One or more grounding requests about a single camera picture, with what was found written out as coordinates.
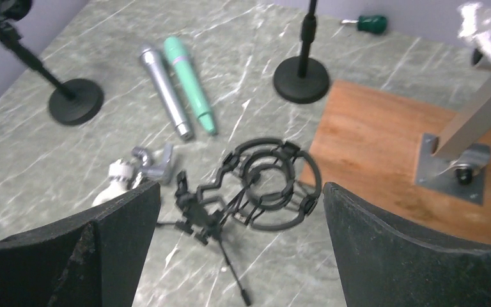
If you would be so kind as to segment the grey condenser microphone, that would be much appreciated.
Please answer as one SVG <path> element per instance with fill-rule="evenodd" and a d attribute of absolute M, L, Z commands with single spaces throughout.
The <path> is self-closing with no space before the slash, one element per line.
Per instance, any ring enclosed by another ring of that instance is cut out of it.
<path fill-rule="evenodd" d="M 149 75 L 174 130 L 182 140 L 192 139 L 194 131 L 172 83 L 168 64 L 162 52 L 154 46 L 144 43 L 140 47 L 139 61 Z"/>

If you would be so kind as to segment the green handled screwdriver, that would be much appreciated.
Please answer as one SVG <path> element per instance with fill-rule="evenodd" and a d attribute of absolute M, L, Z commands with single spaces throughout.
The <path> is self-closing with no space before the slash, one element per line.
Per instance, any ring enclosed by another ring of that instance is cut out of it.
<path fill-rule="evenodd" d="M 388 18 L 383 15 L 360 15 L 355 20 L 344 19 L 340 24 L 353 25 L 361 32 L 382 35 L 388 28 Z"/>

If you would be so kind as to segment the metal bracket on post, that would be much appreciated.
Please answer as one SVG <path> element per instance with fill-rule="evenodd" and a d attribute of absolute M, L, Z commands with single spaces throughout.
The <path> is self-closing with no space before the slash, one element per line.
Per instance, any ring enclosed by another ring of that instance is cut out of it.
<path fill-rule="evenodd" d="M 491 7 L 469 1 L 458 8 L 458 38 L 473 48 L 471 65 L 491 71 Z M 491 129 L 491 76 L 438 134 L 424 133 L 417 154 L 416 185 L 482 205 L 491 145 L 479 138 Z"/>

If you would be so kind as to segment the black round base clip stand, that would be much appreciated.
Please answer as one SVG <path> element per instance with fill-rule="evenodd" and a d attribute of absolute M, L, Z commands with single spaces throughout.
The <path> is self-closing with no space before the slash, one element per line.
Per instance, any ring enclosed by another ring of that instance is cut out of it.
<path fill-rule="evenodd" d="M 310 0 L 302 20 L 301 48 L 298 56 L 283 60 L 273 75 L 273 86 L 283 99 L 295 104 L 312 104 L 329 91 L 330 77 L 325 66 L 310 57 L 315 40 L 317 0 Z"/>

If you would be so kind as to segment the wooden board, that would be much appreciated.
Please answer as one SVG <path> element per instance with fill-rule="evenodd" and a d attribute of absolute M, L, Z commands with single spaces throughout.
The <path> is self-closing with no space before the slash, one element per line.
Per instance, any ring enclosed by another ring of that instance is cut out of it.
<path fill-rule="evenodd" d="M 373 88 L 336 81 L 309 149 L 324 182 L 421 226 L 491 244 L 491 163 L 481 205 L 414 182 L 421 136 L 454 112 Z M 491 146 L 491 130 L 481 142 Z"/>

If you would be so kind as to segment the white and chrome faucet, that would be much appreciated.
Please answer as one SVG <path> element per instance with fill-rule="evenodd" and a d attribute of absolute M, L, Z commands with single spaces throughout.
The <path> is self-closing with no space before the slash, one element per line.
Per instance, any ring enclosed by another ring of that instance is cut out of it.
<path fill-rule="evenodd" d="M 135 146 L 131 155 L 139 161 L 139 164 L 123 159 L 111 163 L 107 172 L 109 185 L 95 197 L 91 206 L 96 207 L 113 200 L 129 190 L 137 188 L 144 181 L 154 181 L 163 185 L 169 184 L 173 149 L 172 144 L 165 144 L 162 160 L 159 164 L 155 164 L 153 155 L 147 148 Z"/>

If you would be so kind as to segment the black tripod shock mount stand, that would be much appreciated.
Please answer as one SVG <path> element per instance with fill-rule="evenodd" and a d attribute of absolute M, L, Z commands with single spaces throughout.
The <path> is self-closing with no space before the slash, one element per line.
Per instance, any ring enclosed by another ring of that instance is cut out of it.
<path fill-rule="evenodd" d="M 278 171 L 284 184 L 280 190 L 255 191 L 266 171 Z M 175 205 L 181 213 L 176 221 L 159 221 L 207 246 L 217 243 L 224 263 L 232 273 L 246 306 L 252 300 L 224 248 L 223 231 L 228 219 L 261 232 L 282 232 L 301 224 L 315 209 L 322 193 L 322 174 L 306 150 L 291 141 L 256 138 L 233 149 L 209 184 L 189 190 L 187 174 L 176 176 Z"/>

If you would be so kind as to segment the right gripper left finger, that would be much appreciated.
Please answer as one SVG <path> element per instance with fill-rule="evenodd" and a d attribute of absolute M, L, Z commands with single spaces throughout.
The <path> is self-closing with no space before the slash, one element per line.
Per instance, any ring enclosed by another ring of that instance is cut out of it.
<path fill-rule="evenodd" d="M 131 306 L 160 207 L 145 183 L 0 240 L 0 306 Z"/>

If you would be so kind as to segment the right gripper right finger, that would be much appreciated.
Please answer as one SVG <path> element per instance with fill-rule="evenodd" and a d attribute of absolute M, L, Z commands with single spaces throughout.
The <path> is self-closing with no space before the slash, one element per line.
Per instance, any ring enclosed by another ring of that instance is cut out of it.
<path fill-rule="evenodd" d="M 348 306 L 491 306 L 491 244 L 421 226 L 334 182 L 323 205 Z"/>

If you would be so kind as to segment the black shock mount desk stand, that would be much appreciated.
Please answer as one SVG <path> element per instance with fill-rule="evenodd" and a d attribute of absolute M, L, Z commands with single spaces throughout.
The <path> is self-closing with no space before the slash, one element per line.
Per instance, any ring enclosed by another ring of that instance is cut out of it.
<path fill-rule="evenodd" d="M 48 100 L 53 120 L 64 126 L 77 126 L 94 118 L 104 103 L 104 91 L 95 81 L 85 78 L 58 80 L 43 61 L 21 44 L 22 35 L 12 22 L 20 21 L 31 11 L 32 1 L 0 1 L 0 43 L 30 70 L 38 73 L 54 91 Z"/>

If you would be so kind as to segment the mint green microphone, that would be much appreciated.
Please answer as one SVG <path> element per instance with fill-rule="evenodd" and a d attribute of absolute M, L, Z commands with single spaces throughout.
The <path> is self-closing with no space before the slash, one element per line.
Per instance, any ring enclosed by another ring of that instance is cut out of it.
<path fill-rule="evenodd" d="M 175 75 L 182 85 L 195 118 L 207 133 L 216 135 L 218 130 L 214 115 L 194 69 L 189 51 L 177 36 L 166 38 L 163 46 L 165 57 L 173 67 Z"/>

